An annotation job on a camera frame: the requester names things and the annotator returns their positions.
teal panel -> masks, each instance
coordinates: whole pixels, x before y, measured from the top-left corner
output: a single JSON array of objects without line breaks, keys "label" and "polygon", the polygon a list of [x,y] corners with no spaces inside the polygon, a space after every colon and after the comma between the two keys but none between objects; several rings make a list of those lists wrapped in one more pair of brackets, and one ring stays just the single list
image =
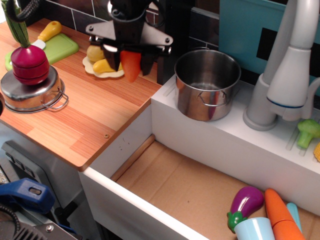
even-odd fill
[{"label": "teal panel", "polygon": [[220,0],[219,51],[234,57],[242,68],[262,74],[267,61],[256,57],[262,28],[278,31],[285,8],[268,0]]}]

cardboard bottom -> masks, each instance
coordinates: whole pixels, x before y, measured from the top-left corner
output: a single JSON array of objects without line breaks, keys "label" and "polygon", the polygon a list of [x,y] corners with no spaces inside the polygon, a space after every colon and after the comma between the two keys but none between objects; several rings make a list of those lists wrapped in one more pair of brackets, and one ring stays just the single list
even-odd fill
[{"label": "cardboard bottom", "polygon": [[[236,240],[227,225],[227,212],[247,184],[154,141],[154,137],[146,142],[132,155],[136,160],[129,159],[123,165],[126,169],[121,167],[111,179],[208,239]],[[319,240],[320,217],[301,208],[298,212],[305,239]],[[266,216],[263,206],[249,218]]]}]

stainless steel pot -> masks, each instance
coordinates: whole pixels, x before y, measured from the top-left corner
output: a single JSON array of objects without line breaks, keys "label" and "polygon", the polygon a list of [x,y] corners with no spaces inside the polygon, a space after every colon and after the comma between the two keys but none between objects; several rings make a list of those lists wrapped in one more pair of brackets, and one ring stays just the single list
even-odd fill
[{"label": "stainless steel pot", "polygon": [[227,115],[241,68],[229,55],[215,50],[194,50],[175,64],[177,108],[187,117],[213,121]]},{"label": "stainless steel pot", "polygon": [[[45,109],[58,110],[65,106],[69,100],[65,94],[65,84],[52,66],[50,66],[47,79],[37,85],[22,84],[10,70],[1,80],[1,91],[5,106],[13,112],[23,114]],[[62,97],[65,98],[65,102],[54,106]]]}]

faucet spout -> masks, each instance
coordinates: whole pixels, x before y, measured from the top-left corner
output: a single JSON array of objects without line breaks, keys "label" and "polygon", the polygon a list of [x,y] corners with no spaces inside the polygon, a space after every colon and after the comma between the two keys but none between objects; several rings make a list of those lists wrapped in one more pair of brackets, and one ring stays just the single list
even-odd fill
[{"label": "faucet spout", "polygon": [[[288,1],[264,73],[243,114],[249,127],[269,130],[276,125],[277,115],[286,121],[311,117],[315,91],[309,90],[310,55],[319,8],[319,0]],[[317,89],[320,78],[314,82],[312,87]]]}]

yellow toy fruit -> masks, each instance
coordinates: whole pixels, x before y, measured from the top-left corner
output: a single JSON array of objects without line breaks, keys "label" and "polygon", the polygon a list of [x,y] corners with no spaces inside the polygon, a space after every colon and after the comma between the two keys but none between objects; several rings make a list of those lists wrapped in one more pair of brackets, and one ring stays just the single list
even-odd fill
[{"label": "yellow toy fruit", "polygon": [[95,73],[112,73],[112,72],[116,72],[114,69],[112,69],[107,61],[107,59],[102,59],[102,60],[99,60],[99,61],[96,61],[94,64],[93,64],[93,71]]},{"label": "yellow toy fruit", "polygon": [[86,50],[86,56],[91,62],[97,62],[104,59],[104,51],[99,46],[90,45]]},{"label": "yellow toy fruit", "polygon": [[320,162],[320,143],[318,143],[313,151],[315,158]]}]

